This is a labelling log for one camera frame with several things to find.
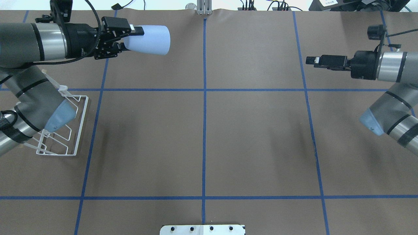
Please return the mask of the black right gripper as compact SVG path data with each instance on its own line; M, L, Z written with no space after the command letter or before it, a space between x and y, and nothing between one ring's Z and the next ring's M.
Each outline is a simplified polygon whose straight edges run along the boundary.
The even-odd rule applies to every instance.
M377 79L380 51L357 51L353 58L346 55L307 56L306 65L331 71L349 71L354 79Z

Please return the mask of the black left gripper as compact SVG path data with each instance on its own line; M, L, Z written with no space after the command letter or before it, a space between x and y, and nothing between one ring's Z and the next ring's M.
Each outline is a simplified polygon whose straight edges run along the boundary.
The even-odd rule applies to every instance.
M93 57L96 60L117 57L119 53L130 51L124 42L127 36L143 36L141 26L130 25L125 18L101 18L101 27L93 28L85 23L64 23L62 29L67 42L67 59Z

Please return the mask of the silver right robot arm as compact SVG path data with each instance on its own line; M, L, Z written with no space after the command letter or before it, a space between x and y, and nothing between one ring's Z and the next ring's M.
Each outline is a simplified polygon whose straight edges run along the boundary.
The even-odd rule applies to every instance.
M349 71L354 79L392 82L360 117L375 135L387 134L414 154L418 152L418 121L410 114L417 105L417 52L358 51L345 55L308 56L306 64L332 71Z

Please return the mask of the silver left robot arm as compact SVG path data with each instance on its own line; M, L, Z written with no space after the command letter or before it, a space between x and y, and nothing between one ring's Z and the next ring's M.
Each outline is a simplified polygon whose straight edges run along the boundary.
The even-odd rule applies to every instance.
M103 17L98 27L54 18L36 23L1 24L1 84L18 104L1 111L1 155L35 134L56 132L75 119L74 105L64 98L39 65L72 63L85 57L116 57L127 50L119 40L145 35L144 26L125 18Z

